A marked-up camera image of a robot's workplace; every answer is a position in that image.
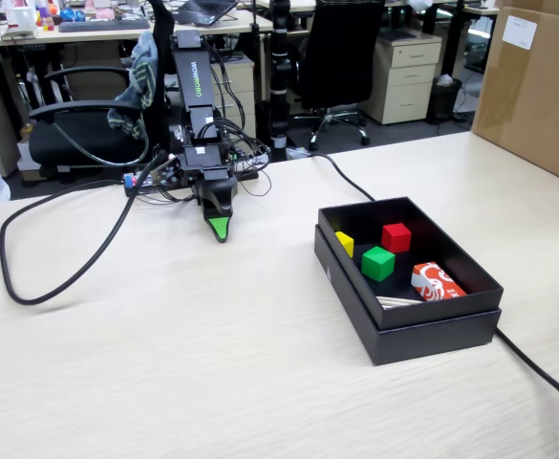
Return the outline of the black gripper motor block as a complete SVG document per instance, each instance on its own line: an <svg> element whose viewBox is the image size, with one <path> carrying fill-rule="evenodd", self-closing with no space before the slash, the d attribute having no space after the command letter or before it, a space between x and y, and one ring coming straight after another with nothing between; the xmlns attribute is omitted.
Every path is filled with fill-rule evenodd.
<svg viewBox="0 0 559 459"><path fill-rule="evenodd" d="M204 221L219 243L225 243L233 214L232 200L238 193L238 181L229 167L206 167L197 179Z"/></svg>

